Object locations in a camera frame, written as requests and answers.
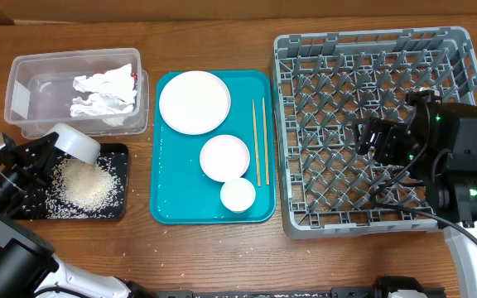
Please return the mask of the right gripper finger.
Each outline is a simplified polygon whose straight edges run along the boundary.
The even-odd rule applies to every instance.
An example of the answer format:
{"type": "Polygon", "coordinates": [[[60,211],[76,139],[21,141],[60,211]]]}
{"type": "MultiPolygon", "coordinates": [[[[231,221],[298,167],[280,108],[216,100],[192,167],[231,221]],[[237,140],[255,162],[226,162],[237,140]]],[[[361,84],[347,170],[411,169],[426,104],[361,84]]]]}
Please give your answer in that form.
{"type": "Polygon", "coordinates": [[[372,132],[387,132],[395,125],[394,121],[369,117],[354,120],[351,129],[355,135],[364,135],[372,132]]]}
{"type": "Polygon", "coordinates": [[[369,149],[374,146],[376,138],[375,132],[366,132],[355,135],[355,151],[357,154],[368,154],[369,149]]]}

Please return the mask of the grey bowl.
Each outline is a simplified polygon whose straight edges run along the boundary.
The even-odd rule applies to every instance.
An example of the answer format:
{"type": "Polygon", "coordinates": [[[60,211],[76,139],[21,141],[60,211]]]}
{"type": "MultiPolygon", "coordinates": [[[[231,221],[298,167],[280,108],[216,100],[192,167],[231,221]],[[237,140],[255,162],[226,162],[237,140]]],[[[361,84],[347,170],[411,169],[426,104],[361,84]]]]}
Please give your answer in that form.
{"type": "Polygon", "coordinates": [[[101,146],[93,138],[88,137],[77,129],[57,123],[48,134],[57,133],[55,147],[89,165],[94,165],[99,158],[101,146]]]}

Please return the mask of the white napkin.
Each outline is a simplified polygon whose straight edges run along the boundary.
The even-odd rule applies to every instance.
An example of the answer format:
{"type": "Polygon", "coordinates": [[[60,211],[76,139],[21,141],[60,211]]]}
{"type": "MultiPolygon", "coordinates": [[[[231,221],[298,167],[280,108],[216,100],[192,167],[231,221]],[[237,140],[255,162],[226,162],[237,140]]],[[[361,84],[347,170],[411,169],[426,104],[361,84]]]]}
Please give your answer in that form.
{"type": "Polygon", "coordinates": [[[87,94],[72,99],[70,116],[108,116],[102,121],[110,127],[121,127],[125,117],[119,114],[131,113],[134,110],[137,91],[133,77],[132,65],[126,64],[105,73],[96,73],[90,77],[76,76],[73,80],[74,90],[87,94]]]}

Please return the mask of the small white cup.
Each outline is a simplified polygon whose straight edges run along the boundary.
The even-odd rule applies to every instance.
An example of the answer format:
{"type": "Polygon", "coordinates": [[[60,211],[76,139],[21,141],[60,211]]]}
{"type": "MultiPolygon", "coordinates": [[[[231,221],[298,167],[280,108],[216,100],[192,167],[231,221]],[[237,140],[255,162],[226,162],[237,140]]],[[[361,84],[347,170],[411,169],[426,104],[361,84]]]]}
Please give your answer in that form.
{"type": "Polygon", "coordinates": [[[220,200],[226,209],[234,213],[248,210],[256,199],[254,185],[244,178],[226,181],[220,190],[220,200]]]}

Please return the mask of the small pink bowl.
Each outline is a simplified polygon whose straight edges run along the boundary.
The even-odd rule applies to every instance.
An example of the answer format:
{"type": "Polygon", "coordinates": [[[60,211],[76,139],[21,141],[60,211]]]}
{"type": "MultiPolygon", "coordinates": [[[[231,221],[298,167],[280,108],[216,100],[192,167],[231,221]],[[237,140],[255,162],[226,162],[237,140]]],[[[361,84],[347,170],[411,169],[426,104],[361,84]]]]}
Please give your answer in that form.
{"type": "Polygon", "coordinates": [[[209,139],[200,151],[200,167],[211,180],[227,182],[240,178],[248,169],[250,153],[246,144],[232,135],[209,139]]]}

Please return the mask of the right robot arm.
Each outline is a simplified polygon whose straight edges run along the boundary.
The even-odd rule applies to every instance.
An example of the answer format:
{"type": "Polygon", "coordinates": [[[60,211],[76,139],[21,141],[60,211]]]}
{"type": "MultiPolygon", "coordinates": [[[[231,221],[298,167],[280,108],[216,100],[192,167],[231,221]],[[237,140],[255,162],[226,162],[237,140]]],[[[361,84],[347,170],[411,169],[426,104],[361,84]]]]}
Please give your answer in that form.
{"type": "Polygon", "coordinates": [[[409,96],[415,109],[408,123],[370,117],[353,123],[356,151],[374,151],[395,176],[370,196],[371,204],[437,221],[455,263],[460,293],[477,297],[477,106],[445,103],[439,97],[409,96]],[[383,203],[378,197],[409,176],[424,186],[431,212],[383,203]]]}

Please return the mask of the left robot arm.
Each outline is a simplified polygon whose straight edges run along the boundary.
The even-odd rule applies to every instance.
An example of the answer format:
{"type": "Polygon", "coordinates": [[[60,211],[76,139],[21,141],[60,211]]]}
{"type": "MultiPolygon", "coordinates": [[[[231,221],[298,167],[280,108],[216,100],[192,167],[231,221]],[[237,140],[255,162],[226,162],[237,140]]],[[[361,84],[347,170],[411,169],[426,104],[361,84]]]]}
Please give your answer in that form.
{"type": "Polygon", "coordinates": [[[14,222],[30,191],[47,188],[61,153],[95,163],[100,145],[57,124],[44,137],[17,145],[0,133],[0,297],[152,297],[133,281],[99,276],[62,262],[42,237],[14,222]]]}

